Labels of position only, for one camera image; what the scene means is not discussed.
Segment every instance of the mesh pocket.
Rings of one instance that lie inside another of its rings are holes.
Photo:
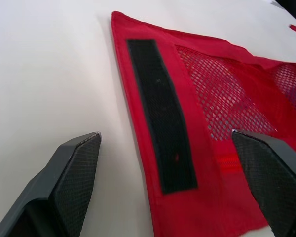
[[[181,46],[177,51],[193,81],[213,140],[230,140],[233,128],[263,134],[274,131],[237,80],[233,72],[236,62]]]

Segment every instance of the red netting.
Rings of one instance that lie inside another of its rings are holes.
[[[273,69],[271,74],[280,91],[296,109],[296,66],[284,64]]]
[[[235,62],[180,46],[177,50],[195,85],[215,141],[230,140],[232,129],[264,134],[275,131],[239,83],[233,72]]]
[[[283,64],[267,71],[256,65],[207,56],[181,46],[177,46],[177,51],[195,86],[214,142],[230,140],[232,129],[272,136],[290,136],[285,127],[288,126],[291,115],[286,115],[282,104],[276,100],[272,101],[270,97],[276,95],[279,90],[296,109],[296,65]],[[242,86],[244,79],[251,80],[256,87],[256,101],[268,102],[266,108],[272,106],[274,117],[278,118],[276,125],[271,124],[247,95]],[[261,83],[262,80],[267,82],[266,86]],[[223,171],[241,169],[235,156],[218,156],[217,160]]]

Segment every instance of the white surface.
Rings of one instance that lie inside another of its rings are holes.
[[[114,49],[111,12],[220,37],[296,62],[296,20],[259,0],[1,0],[0,221],[63,142],[101,131],[81,237],[153,235],[142,164]],[[250,236],[272,236],[270,230]]]

